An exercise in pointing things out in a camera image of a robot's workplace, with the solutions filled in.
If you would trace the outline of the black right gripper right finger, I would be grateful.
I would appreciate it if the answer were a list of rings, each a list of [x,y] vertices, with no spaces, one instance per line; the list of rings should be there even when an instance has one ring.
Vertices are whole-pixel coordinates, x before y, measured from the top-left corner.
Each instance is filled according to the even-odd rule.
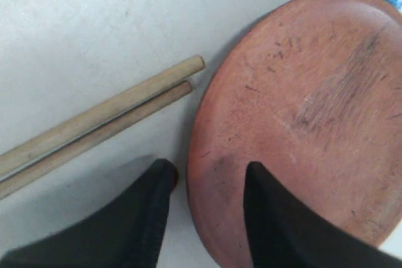
[[[315,213],[260,162],[247,166],[243,207],[253,267],[401,267]]]

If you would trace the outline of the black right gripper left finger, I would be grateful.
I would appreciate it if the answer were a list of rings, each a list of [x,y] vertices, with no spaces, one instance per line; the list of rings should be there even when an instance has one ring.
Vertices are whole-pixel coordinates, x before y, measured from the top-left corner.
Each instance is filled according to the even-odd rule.
[[[1,267],[156,267],[175,165],[156,159],[117,198],[67,229],[8,252]]]

